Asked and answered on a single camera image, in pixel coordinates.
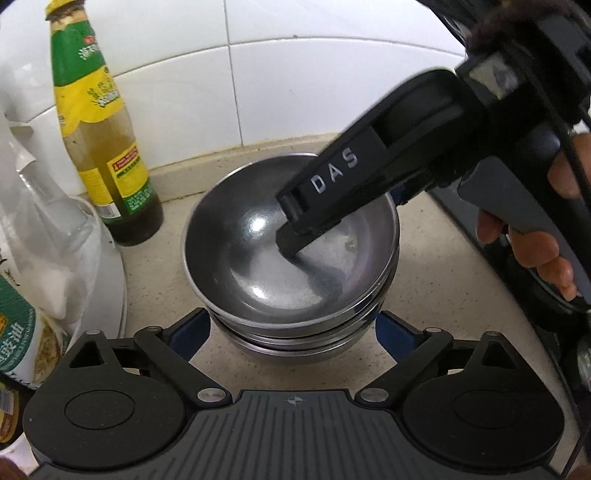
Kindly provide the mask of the white two-tier turntable rack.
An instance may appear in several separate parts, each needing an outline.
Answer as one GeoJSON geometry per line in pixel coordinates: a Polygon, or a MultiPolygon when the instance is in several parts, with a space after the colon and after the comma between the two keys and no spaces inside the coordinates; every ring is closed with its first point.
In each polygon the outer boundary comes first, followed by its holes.
{"type": "Polygon", "coordinates": [[[95,209],[68,196],[1,121],[1,371],[37,386],[82,333],[119,337],[121,256],[95,209]]]}

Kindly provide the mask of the steel bowl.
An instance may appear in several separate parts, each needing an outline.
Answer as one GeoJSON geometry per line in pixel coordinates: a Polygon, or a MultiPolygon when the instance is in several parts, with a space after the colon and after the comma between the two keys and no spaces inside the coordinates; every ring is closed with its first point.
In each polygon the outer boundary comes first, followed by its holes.
{"type": "Polygon", "coordinates": [[[388,289],[398,268],[399,254],[394,264],[373,291],[356,300],[352,307],[342,313],[315,316],[310,320],[290,321],[287,312],[271,318],[273,322],[256,322],[253,325],[236,323],[223,315],[207,309],[216,325],[250,343],[263,345],[267,349],[308,350],[321,343],[332,344],[341,338],[353,335],[372,322],[384,303],[388,289]]]}
{"type": "Polygon", "coordinates": [[[377,319],[382,304],[367,307],[344,326],[322,332],[318,336],[301,337],[303,345],[276,345],[267,341],[260,343],[243,337],[225,326],[217,317],[213,323],[228,341],[240,351],[263,361],[280,365],[300,365],[322,362],[344,353],[358,343],[377,319]]]}
{"type": "Polygon", "coordinates": [[[400,229],[383,195],[342,219],[308,223],[280,198],[315,158],[278,156],[219,180],[184,229],[182,262],[197,297],[218,318],[252,331],[291,330],[345,319],[390,286],[400,229]]]}

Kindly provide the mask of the purple label fish sauce bottle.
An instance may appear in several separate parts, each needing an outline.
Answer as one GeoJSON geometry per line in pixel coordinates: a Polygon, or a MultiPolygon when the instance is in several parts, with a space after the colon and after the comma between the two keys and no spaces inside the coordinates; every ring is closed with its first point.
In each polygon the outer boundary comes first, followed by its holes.
{"type": "Polygon", "coordinates": [[[1,275],[1,372],[21,385],[39,388],[56,368],[69,335],[41,309],[31,305],[1,275]]]}

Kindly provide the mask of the green yellow label oil bottle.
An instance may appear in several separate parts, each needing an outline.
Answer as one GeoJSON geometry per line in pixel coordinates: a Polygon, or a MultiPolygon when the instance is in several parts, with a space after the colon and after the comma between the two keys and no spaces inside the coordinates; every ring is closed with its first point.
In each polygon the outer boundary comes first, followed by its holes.
{"type": "Polygon", "coordinates": [[[52,1],[45,15],[66,151],[113,240],[140,244],[159,230],[163,209],[84,3],[52,1]]]}

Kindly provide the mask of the clear plastic bag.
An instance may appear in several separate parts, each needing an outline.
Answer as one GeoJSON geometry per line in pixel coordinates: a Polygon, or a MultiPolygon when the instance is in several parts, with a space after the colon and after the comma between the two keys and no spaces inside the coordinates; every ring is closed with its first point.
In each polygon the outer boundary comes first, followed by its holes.
{"type": "Polygon", "coordinates": [[[7,273],[70,335],[97,281],[101,228],[90,205],[64,193],[1,118],[1,245],[7,273]]]}

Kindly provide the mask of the yellow cap vinegar bottle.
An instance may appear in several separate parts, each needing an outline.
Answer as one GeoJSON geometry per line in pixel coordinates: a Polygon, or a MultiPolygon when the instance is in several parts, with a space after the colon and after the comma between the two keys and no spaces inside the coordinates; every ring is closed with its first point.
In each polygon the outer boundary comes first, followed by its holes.
{"type": "Polygon", "coordinates": [[[1,376],[0,444],[4,449],[22,434],[22,415],[29,400],[28,390],[8,377],[1,376]]]}

